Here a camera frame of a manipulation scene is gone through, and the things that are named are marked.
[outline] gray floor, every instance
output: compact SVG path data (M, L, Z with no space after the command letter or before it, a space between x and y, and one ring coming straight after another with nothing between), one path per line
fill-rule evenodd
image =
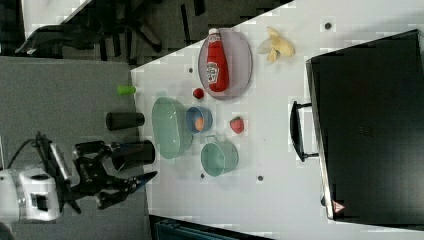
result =
M137 129L110 132L105 124L108 112L135 111L132 96L116 94L116 86L128 84L128 78L125 63L0 57L0 135L6 164L37 131L60 146L68 164L77 143L134 141ZM27 146L13 167L39 161L35 149ZM110 172L125 177L141 174L143 169ZM150 239L144 188L102 211L90 197L78 204L81 215L66 207L55 222L20 222L13 224L13 232L20 240Z
M133 0L133 5L138 6L142 1ZM160 53L155 53L142 39L134 35L132 56L137 59L135 66L146 64L187 46L182 4L187 11L190 41L206 38L209 28L231 27L281 5L277 0L205 0L205 13L195 16L193 0L163 0L161 4L152 3L141 17L153 26L162 40L163 49ZM114 57L112 39L106 40L108 61L125 61L124 43L125 38L121 34L122 55ZM65 47L63 55L66 59L100 60L99 49L99 46L96 46L95 50L81 51Z

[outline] blue cup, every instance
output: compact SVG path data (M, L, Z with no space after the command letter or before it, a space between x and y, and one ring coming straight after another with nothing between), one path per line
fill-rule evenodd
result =
M198 130L196 128L196 121L203 118L203 128ZM213 123L212 113L205 107L191 107L186 113L186 126L187 130L192 134L204 133L211 129Z

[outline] plate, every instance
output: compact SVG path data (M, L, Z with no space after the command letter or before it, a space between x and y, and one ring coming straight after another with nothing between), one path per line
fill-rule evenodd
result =
M223 92L214 92L209 88L206 75L206 60L208 55L208 41L202 45L199 54L199 77L206 92L218 100L230 100L243 94L252 75L252 53L246 38L231 28L220 28L225 57L227 59L229 87Z

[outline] green cup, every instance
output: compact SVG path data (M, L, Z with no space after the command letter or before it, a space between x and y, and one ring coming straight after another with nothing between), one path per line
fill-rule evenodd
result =
M137 88L134 86L118 86L117 91L119 96L123 96L136 93Z
M237 149L229 141L218 141L216 136L207 136L207 144L202 149L203 169L212 177L234 170L238 164Z

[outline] cable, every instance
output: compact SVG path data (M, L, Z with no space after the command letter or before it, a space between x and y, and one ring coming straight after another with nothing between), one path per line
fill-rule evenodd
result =
M18 157L19 153L22 151L22 149L28 144L28 143L32 143L35 140L30 138L28 140L26 140L24 143L22 143L22 145L18 148L18 150L16 151L15 155L13 155L12 159L10 160L9 165L7 165L7 169L9 169L10 167L12 167L13 162L16 160L16 158Z

